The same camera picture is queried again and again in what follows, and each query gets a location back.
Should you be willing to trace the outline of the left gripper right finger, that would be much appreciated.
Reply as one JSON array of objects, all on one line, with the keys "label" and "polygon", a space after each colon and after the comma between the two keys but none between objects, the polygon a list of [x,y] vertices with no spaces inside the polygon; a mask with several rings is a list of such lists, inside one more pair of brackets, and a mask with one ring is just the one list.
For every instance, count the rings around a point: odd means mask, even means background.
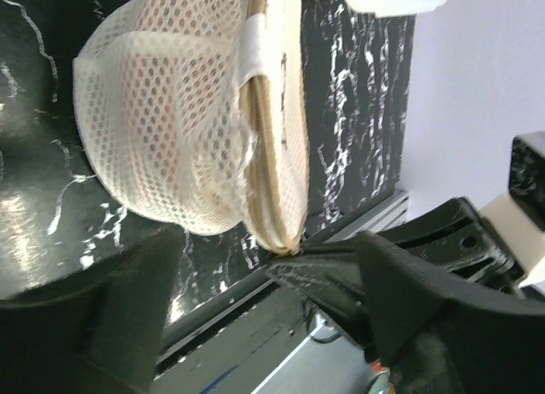
[{"label": "left gripper right finger", "polygon": [[397,393],[542,393],[544,304],[355,238],[376,350]]}]

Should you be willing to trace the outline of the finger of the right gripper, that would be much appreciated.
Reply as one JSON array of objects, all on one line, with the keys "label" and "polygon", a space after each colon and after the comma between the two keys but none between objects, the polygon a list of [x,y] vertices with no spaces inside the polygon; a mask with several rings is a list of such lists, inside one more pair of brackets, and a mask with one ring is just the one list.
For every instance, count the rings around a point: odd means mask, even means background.
[{"label": "finger of the right gripper", "polygon": [[376,350],[354,240],[309,245],[297,255],[275,257],[266,274],[312,302],[357,347]]}]

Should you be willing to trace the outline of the white mesh laundry bag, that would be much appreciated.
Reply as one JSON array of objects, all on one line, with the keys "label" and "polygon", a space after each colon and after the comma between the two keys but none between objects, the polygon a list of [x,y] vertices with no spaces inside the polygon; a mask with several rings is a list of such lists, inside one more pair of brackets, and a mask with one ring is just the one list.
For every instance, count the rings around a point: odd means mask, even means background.
[{"label": "white mesh laundry bag", "polygon": [[132,212],[299,250],[309,143],[301,0],[131,0],[73,61],[77,127]]}]

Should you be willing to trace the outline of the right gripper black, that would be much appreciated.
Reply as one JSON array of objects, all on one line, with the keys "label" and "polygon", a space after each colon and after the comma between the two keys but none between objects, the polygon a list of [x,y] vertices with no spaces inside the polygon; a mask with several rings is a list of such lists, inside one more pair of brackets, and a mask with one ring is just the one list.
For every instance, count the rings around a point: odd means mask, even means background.
[{"label": "right gripper black", "polygon": [[445,271],[495,290],[519,286],[519,262],[491,222],[455,197],[380,235]]}]

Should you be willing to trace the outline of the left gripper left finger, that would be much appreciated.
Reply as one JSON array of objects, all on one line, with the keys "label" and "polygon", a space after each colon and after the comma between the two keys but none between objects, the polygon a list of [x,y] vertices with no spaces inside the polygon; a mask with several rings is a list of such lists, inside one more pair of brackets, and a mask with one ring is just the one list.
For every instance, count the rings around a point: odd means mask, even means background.
[{"label": "left gripper left finger", "polygon": [[184,231],[1,303],[3,393],[147,393]]}]

